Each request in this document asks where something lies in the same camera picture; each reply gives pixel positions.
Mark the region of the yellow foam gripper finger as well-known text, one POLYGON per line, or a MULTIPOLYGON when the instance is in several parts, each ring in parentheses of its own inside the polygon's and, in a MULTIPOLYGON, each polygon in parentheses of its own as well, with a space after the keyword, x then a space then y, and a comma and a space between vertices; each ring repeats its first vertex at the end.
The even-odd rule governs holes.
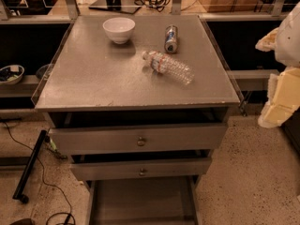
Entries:
POLYGON ((278 28, 273 29, 256 43, 255 48, 262 52, 273 51, 276 47, 277 34, 278 28))
POLYGON ((263 128, 280 127, 300 108, 300 68, 287 67, 268 80, 268 100, 258 124, 263 128))

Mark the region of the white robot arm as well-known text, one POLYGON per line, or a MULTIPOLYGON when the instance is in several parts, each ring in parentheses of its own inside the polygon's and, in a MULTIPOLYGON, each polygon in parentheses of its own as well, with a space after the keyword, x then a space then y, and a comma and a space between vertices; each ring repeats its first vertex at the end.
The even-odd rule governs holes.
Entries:
POLYGON ((258 119, 263 128, 280 127, 300 108, 300 2, 255 48, 262 52, 274 51, 275 59, 286 67, 278 75, 270 75, 268 100, 258 119))

